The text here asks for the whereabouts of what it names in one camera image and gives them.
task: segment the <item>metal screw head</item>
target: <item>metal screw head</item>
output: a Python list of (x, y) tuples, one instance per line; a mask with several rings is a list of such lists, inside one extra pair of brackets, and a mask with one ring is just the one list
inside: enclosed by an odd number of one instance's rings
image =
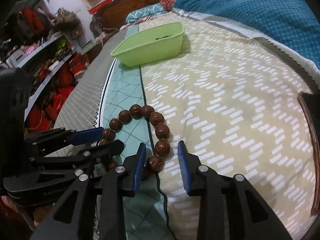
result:
[(76, 169), (75, 170), (75, 175), (77, 176), (77, 177), (79, 177), (80, 175), (82, 175), (83, 174), (83, 170), (81, 170), (81, 169)]
[(208, 168), (207, 166), (205, 166), (205, 165), (200, 165), (200, 166), (198, 167), (198, 169), (199, 169), (199, 171), (201, 171), (201, 172), (206, 172), (206, 171), (209, 170), (209, 168)]
[(237, 174), (237, 175), (235, 176), (235, 179), (236, 179), (237, 181), (243, 181), (243, 180), (244, 180), (244, 176), (241, 175), (241, 174)]
[(89, 151), (85, 151), (85, 152), (83, 152), (83, 155), (87, 157), (87, 156), (90, 155), (90, 152)]
[(119, 167), (116, 167), (116, 172), (118, 173), (122, 173), (125, 171), (125, 167), (124, 166), (119, 166)]
[(87, 174), (81, 174), (80, 176), (79, 176), (79, 180), (80, 181), (86, 181), (88, 179), (88, 175)]

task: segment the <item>blue checkered blanket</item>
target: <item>blue checkered blanket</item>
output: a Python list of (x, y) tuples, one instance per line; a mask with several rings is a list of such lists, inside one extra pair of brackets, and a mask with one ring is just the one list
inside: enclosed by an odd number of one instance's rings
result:
[(320, 69), (320, 24), (304, 0), (176, 0), (174, 7), (241, 22), (312, 60)]

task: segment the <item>blue gripper pad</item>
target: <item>blue gripper pad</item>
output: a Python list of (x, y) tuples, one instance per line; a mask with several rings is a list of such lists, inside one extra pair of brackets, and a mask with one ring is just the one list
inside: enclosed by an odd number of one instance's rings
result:
[(180, 171), (182, 176), (183, 187), (187, 194), (189, 195), (191, 191), (191, 176), (185, 155), (187, 154), (186, 148), (183, 141), (178, 143), (178, 160), (180, 165)]
[(133, 186), (132, 186), (132, 191), (134, 192), (135, 195), (137, 194), (137, 192), (139, 191), (139, 188), (140, 188), (141, 176), (143, 173), (144, 162), (145, 162), (146, 154), (147, 154), (147, 148), (144, 143), (140, 143), (137, 154), (139, 154), (140, 156), (139, 156), (136, 170), (134, 172)]
[(102, 127), (75, 132), (68, 138), (68, 143), (72, 144), (73, 146), (77, 146), (99, 141), (103, 139), (102, 132)]

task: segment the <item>brown bead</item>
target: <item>brown bead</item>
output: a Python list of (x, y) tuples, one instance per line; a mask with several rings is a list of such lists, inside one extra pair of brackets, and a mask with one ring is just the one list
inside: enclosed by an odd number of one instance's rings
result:
[(164, 161), (159, 156), (151, 156), (147, 159), (147, 169), (152, 173), (162, 171)]
[(111, 121), (109, 122), (109, 127), (113, 131), (118, 131), (119, 129), (121, 129), (121, 126), (122, 126), (122, 123), (116, 118), (111, 119)]
[(170, 144), (168, 143), (168, 141), (167, 140), (157, 141), (157, 143), (155, 145), (155, 152), (160, 157), (167, 156), (170, 152)]
[(151, 114), (152, 112), (154, 112), (154, 111), (155, 111), (155, 109), (154, 109), (152, 106), (148, 106), (148, 105), (143, 106), (143, 107), (141, 107), (141, 109), (140, 109), (140, 113), (142, 114), (142, 116), (145, 117), (145, 118), (147, 118), (147, 119), (149, 119), (150, 114)]
[(108, 128), (108, 129), (103, 130), (102, 137), (103, 137), (103, 139), (107, 139), (109, 141), (112, 141), (116, 137), (116, 134), (113, 130)]
[(119, 120), (121, 122), (129, 122), (131, 120), (131, 115), (129, 113), (128, 110), (122, 110), (120, 113), (119, 113)]
[(140, 109), (141, 109), (141, 106), (135, 104), (135, 105), (133, 105), (133, 106), (130, 107), (129, 113), (130, 113), (131, 116), (133, 116), (133, 117), (140, 117), (140, 116), (141, 116)]
[(157, 124), (164, 122), (164, 117), (158, 112), (152, 112), (149, 120), (153, 126), (156, 126)]
[(118, 167), (119, 164), (115, 161), (111, 161), (107, 166), (106, 166), (106, 171), (110, 171), (116, 167)]
[(155, 127), (155, 133), (158, 139), (167, 139), (170, 135), (170, 129), (164, 123), (160, 123)]
[(103, 139), (103, 140), (101, 140), (101, 141), (99, 142), (99, 145), (104, 145), (104, 144), (106, 144), (106, 143), (108, 143), (108, 142), (109, 142), (109, 140)]

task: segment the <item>green plastic bowl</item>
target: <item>green plastic bowl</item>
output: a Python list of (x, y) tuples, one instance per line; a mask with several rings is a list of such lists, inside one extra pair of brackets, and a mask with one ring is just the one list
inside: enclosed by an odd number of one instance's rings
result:
[(181, 53), (183, 35), (181, 22), (160, 25), (129, 36), (111, 56), (128, 67), (173, 58)]

